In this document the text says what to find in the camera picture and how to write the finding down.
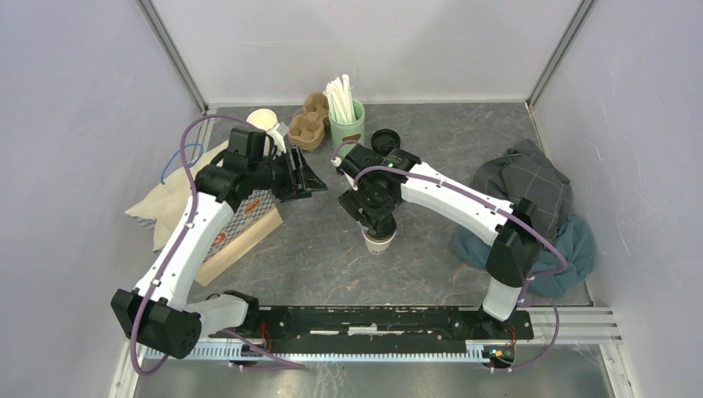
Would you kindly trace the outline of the white paper coffee cup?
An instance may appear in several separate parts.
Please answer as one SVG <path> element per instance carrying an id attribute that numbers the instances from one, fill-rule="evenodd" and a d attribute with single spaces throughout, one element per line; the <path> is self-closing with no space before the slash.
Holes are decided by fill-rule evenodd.
<path id="1" fill-rule="evenodd" d="M 389 248 L 391 241 L 395 238 L 397 229 L 395 228 L 390 234 L 382 237 L 374 237 L 370 234 L 370 232 L 370 230 L 362 232 L 366 248 L 373 255 L 380 255 L 385 253 Z"/>

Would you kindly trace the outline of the black plastic cup lid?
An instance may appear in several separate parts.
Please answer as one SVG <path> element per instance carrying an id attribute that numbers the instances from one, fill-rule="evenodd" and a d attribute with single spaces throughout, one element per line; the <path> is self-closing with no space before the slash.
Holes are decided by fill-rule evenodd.
<path id="1" fill-rule="evenodd" d="M 371 221 L 366 229 L 365 236 L 375 241 L 392 240 L 397 231 L 395 218 L 388 215 L 380 220 Z"/>

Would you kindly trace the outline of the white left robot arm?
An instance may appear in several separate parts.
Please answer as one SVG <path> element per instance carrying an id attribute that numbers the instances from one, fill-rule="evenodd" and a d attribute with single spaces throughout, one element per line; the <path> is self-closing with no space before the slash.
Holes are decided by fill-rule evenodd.
<path id="1" fill-rule="evenodd" d="M 223 293 L 188 303 L 196 274 L 216 236 L 254 193 L 285 202 L 327 190 L 299 147 L 275 140 L 272 130 L 247 127 L 233 128 L 226 148 L 187 179 L 192 194 L 162 252 L 134 288 L 111 299 L 135 366 L 138 346 L 183 359 L 202 337 L 223 329 L 254 336 L 260 327 L 260 315 L 250 309 L 255 299 Z"/>

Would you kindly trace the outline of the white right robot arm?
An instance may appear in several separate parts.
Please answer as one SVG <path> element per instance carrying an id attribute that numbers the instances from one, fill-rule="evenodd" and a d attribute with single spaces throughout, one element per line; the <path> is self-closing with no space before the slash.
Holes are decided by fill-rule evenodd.
<path id="1" fill-rule="evenodd" d="M 534 225 L 535 204 L 477 192 L 400 149 L 382 157 L 358 142 L 351 145 L 345 156 L 333 156 L 332 165 L 350 184 L 338 201 L 361 227 L 366 248 L 374 254 L 388 249 L 397 232 L 393 213 L 403 203 L 422 206 L 472 232 L 489 247 L 486 270 L 491 277 L 478 325 L 485 336 L 502 337 L 511 329 L 528 274 L 548 244 Z"/>

